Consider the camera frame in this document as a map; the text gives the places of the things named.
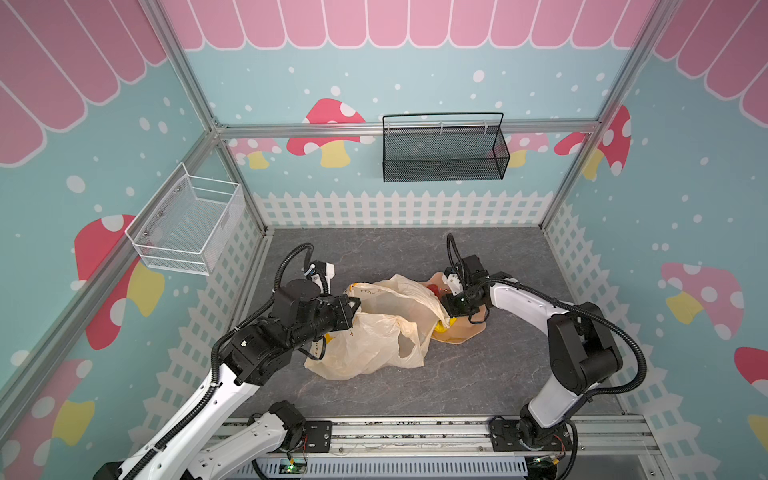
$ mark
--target white picket fence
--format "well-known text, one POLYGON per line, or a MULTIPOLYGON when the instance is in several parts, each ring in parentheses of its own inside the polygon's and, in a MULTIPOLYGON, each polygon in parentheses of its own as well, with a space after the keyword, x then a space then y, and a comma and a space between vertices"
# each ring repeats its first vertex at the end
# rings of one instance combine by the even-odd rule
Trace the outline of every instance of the white picket fence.
POLYGON ((508 196, 491 192, 478 196, 475 192, 462 197, 459 192, 433 196, 425 192, 417 197, 413 192, 400 196, 397 192, 385 197, 379 192, 359 197, 350 192, 343 197, 331 193, 314 197, 304 193, 292 197, 288 193, 267 198, 254 194, 262 218, 273 227, 397 227, 440 225, 530 226, 541 222, 552 200, 552 192, 539 197, 538 192, 524 196, 517 192, 508 196))
POLYGON ((170 365, 157 373, 157 395, 144 400, 147 417, 128 431, 134 443, 131 454, 154 436, 208 374, 210 348, 229 327, 237 291, 244 284, 248 263, 259 241, 256 224, 246 211, 206 279, 205 290, 197 291, 197 307, 188 309, 190 324, 179 329, 179 347, 168 350, 170 365))
MULTIPOLYGON (((606 314, 607 319, 619 325, 637 339, 641 325, 630 323, 627 318, 629 305, 619 302, 618 286, 608 282, 609 270, 601 270, 600 255, 592 253, 592 240, 586 240, 586 228, 578 227, 578 215, 572 215, 573 205, 564 204, 547 230, 555 257, 560 263, 565 281, 579 302, 592 302, 606 314)), ((705 475, 715 480, 715 470, 720 460, 702 453, 696 443, 700 427, 683 420, 680 404, 683 397, 669 393, 664 386, 667 370, 653 366, 650 355, 653 346, 641 344, 648 364, 648 374, 641 388, 623 394, 622 405, 630 412, 645 415, 654 432, 670 470, 679 475, 688 475, 690 480, 705 475)), ((619 346, 624 367, 616 373, 613 382, 620 385, 634 377, 637 361, 624 345, 619 346)))

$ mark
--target black mesh basket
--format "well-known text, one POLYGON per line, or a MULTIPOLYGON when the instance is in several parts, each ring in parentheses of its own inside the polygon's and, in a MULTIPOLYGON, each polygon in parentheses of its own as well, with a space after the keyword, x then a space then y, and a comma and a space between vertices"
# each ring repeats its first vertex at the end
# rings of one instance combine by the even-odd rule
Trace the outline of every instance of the black mesh basket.
POLYGON ((501 180, 509 163, 503 118, 495 112, 384 115, 384 181, 501 180), (432 119, 413 121, 424 115, 432 119))

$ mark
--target yellow object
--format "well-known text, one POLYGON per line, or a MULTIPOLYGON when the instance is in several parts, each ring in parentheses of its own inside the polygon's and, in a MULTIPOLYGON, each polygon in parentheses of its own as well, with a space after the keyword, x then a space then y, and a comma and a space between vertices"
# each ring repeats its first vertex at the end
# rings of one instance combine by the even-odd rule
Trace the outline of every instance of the yellow object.
POLYGON ((435 325, 435 331, 436 331, 437 333, 445 333, 445 332, 447 332, 447 331, 448 331, 448 329, 449 329, 449 328, 451 328, 451 326, 453 326, 453 324, 454 324, 454 323, 456 323, 456 317, 453 317, 453 318, 451 318, 451 321, 450 321, 450 323, 449 323, 449 326, 448 326, 448 328, 445 328, 445 327, 442 325, 442 322, 437 322, 437 325, 435 325))
POLYGON ((694 317, 704 310, 698 300, 685 292, 669 297, 667 306, 670 307, 675 318, 686 325, 690 325, 694 317))
POLYGON ((93 402, 74 403, 66 400, 56 415, 51 437, 62 439, 71 447, 77 445, 95 413, 96 404, 93 402))
POLYGON ((344 140, 335 140, 328 142, 320 147, 323 151, 323 158, 320 159, 320 166, 325 168, 341 168, 349 165, 352 161, 344 149, 344 140))
POLYGON ((768 417, 750 415, 747 417, 747 421, 757 439, 763 444, 763 448, 768 451, 768 417))
POLYGON ((581 171, 584 178, 594 181, 598 177, 598 166, 604 158, 605 155, 603 155, 603 152, 599 150, 594 151, 594 153, 590 155, 589 160, 587 160, 584 169, 581 171))
POLYGON ((525 152, 526 150, 518 150, 513 154, 509 154, 507 168, 518 168, 525 165, 525 152))
POLYGON ((136 303, 141 315, 149 316, 160 301, 164 289, 165 276, 149 270, 139 262, 128 280, 127 297, 136 303))
POLYGON ((270 162, 266 161, 263 153, 255 151, 248 155, 248 166, 254 170, 263 170, 270 166, 270 162))

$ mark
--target gray marble surface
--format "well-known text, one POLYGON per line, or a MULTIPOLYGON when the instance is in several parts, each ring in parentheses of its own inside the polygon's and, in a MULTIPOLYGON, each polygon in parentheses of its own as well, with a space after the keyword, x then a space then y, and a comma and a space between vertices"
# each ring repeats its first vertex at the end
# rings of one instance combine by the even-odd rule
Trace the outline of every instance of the gray marble surface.
MULTIPOLYGON (((313 258, 333 263, 331 290, 399 273, 427 280, 448 266, 445 235, 453 231, 463 256, 476 254, 490 273, 503 270, 534 288, 570 300, 560 270, 538 228, 366 228, 276 230, 251 303, 268 298, 275 269, 302 242, 315 246, 313 258)), ((286 270, 283 283, 300 278, 303 255, 286 270)), ((547 338, 518 317, 493 309, 485 331, 462 345, 431 341, 425 365, 387 366, 346 381, 325 380, 305 369, 294 352, 233 416, 265 412, 289 400, 305 416, 335 415, 516 415, 550 375, 547 338)), ((581 413, 619 413, 613 396, 598 396, 581 413)))

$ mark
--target white wire basket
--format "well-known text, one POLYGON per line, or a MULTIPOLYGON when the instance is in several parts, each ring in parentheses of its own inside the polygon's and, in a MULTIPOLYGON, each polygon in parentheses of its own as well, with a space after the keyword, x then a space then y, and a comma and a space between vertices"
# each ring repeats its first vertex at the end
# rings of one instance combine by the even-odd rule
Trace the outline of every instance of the white wire basket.
POLYGON ((239 184, 179 164, 125 234, 149 268, 210 275, 244 211, 239 184))

